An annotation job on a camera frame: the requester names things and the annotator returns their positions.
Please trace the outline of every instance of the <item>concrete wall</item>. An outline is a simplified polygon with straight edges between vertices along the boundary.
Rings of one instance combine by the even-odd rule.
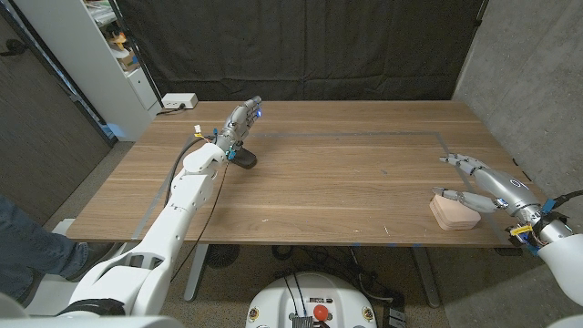
[[[583,189],[583,1],[491,0],[454,94],[547,194]],[[560,208],[583,232],[583,197]]]

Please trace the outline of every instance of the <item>black curtain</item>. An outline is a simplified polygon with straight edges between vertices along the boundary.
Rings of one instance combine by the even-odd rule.
[[[162,96],[450,99],[482,0],[121,0]]]

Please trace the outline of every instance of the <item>robot finger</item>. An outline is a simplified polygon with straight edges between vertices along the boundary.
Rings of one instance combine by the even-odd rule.
[[[494,213],[496,210],[498,210],[497,205],[492,201],[492,199],[486,196],[476,195],[475,193],[471,192],[447,190],[440,187],[434,187],[433,192],[436,195],[440,195],[449,200],[457,200],[467,208],[480,213]]]
[[[486,169],[488,166],[482,161],[461,154],[449,154],[439,160],[459,167],[463,172],[472,175],[476,169]]]

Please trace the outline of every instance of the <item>power strip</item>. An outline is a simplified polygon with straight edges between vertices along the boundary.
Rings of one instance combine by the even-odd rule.
[[[194,93],[189,94],[166,94],[162,98],[162,104],[164,104],[165,109],[177,109],[181,104],[184,104],[184,108],[194,108],[199,99]]]

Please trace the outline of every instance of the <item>table leg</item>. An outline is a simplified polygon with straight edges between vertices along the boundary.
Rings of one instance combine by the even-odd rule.
[[[184,291],[184,299],[188,302],[194,301],[197,296],[200,279],[202,279],[202,269],[204,268],[204,261],[207,257],[208,244],[198,244],[194,251],[194,258],[192,259],[192,266],[190,267],[189,281],[186,284]]]
[[[439,307],[441,300],[439,299],[439,293],[437,293],[437,285],[435,284],[434,274],[431,271],[431,262],[429,262],[427,249],[425,247],[413,247],[412,250],[417,270],[421,276],[421,283],[425,290],[425,296],[427,297],[427,304],[433,308]]]

